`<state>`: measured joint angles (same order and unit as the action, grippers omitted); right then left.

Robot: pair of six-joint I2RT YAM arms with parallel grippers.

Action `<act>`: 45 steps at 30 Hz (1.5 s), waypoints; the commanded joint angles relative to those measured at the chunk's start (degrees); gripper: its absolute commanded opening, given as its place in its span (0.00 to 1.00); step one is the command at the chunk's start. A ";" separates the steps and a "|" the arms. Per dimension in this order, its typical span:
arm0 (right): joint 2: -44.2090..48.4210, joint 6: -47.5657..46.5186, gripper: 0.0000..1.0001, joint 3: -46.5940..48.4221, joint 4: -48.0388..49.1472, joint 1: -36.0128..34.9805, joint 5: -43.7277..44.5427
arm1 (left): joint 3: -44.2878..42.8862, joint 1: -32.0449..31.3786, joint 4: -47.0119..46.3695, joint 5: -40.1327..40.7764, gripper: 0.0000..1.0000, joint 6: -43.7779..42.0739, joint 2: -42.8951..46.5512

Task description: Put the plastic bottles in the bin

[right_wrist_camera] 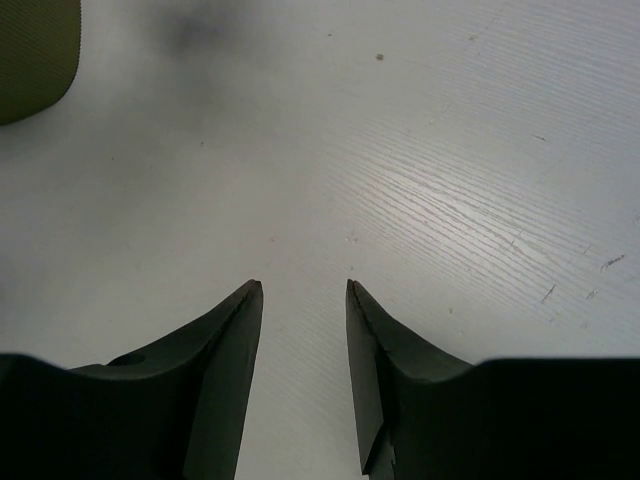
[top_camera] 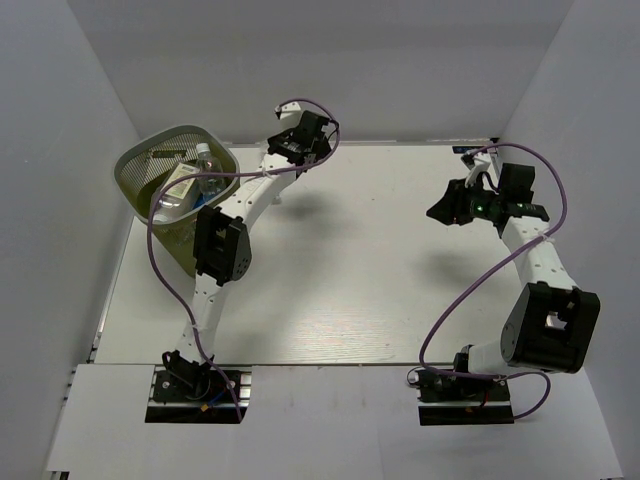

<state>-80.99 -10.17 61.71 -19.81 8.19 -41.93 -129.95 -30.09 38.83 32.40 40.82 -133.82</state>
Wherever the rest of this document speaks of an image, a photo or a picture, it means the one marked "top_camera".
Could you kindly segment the small clear plastic bottle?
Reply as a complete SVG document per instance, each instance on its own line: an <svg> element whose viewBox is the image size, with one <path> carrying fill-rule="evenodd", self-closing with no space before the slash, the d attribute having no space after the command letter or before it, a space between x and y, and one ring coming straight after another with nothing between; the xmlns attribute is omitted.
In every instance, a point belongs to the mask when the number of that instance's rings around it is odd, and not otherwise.
<svg viewBox="0 0 640 480"><path fill-rule="evenodd" d="M196 165L201 173L206 176L198 179L200 190L203 196L215 197L225 190L225 179L221 176L212 176L212 173L222 173L220 160L212 153L208 143L196 145L197 160Z"/></svg>

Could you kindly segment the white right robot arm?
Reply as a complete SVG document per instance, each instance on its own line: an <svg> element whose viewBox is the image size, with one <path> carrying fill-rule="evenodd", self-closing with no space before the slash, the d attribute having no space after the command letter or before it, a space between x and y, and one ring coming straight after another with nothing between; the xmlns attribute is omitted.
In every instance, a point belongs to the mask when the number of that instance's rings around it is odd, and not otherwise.
<svg viewBox="0 0 640 480"><path fill-rule="evenodd" d="M454 358L452 388L466 399L486 389L487 376L578 372L601 307L599 297L580 289L567 273L551 243L549 216L532 201L534 168L505 164L494 191L483 187L482 173L475 167L467 178L450 181L442 199L427 211L447 226L490 222L522 284L499 339L468 345Z"/></svg>

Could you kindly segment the square clear plastic bottle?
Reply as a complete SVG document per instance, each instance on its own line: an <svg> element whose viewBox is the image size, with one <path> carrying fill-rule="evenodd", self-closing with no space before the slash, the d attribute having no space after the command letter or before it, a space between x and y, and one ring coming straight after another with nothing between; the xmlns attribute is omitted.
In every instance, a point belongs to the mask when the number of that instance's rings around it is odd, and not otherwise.
<svg viewBox="0 0 640 480"><path fill-rule="evenodd" d="M156 189L152 200L159 197L159 193L167 184L199 172L199 168L191 163L177 163L169 172L166 179L163 180ZM153 214L153 222L155 224L167 223L175 221L189 213L194 208L199 195L200 189L196 178L190 178L177 183L160 197L157 208Z"/></svg>

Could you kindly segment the blue label plastic bottle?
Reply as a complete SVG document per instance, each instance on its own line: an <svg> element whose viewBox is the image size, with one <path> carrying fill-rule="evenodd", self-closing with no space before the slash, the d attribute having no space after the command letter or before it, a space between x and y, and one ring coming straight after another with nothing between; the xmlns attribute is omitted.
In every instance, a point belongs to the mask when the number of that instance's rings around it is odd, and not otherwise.
<svg viewBox="0 0 640 480"><path fill-rule="evenodd" d="M203 205L206 205L207 203L216 200L218 198L217 195L204 195L204 194L200 194L196 200L196 202L194 203L194 209L198 209L200 207L202 207Z"/></svg>

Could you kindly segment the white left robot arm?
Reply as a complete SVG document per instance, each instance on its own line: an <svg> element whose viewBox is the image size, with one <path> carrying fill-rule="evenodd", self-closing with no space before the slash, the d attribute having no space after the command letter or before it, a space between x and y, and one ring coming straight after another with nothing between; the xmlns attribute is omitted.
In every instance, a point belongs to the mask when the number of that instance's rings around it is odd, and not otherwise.
<svg viewBox="0 0 640 480"><path fill-rule="evenodd" d="M202 208L197 216L192 318L176 345L180 358L194 363L180 370L176 382L191 399L202 398L210 390L211 374L198 365L214 357L216 331L230 284L249 269L253 225L285 188L331 153L326 128L337 124L333 118L308 110L282 111L278 118L298 123L267 139L261 172L217 206Z"/></svg>

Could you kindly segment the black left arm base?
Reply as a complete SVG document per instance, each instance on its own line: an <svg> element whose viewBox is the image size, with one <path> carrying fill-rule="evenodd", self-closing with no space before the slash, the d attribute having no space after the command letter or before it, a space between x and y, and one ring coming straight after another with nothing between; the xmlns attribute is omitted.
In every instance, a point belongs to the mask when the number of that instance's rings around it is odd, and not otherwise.
<svg viewBox="0 0 640 480"><path fill-rule="evenodd" d="M246 414L251 394L251 372L226 369L241 416ZM238 417L230 389L215 370L204 383L190 391L164 368L152 377L144 421L147 424L237 425Z"/></svg>

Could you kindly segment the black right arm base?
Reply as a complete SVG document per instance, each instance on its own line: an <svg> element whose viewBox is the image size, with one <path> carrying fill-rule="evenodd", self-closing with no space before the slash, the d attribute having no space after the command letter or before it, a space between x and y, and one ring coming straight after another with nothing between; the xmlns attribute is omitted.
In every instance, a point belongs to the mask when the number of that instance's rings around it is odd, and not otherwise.
<svg viewBox="0 0 640 480"><path fill-rule="evenodd" d="M514 413L505 381L478 380L412 370L407 383L418 391L421 426L513 424Z"/></svg>

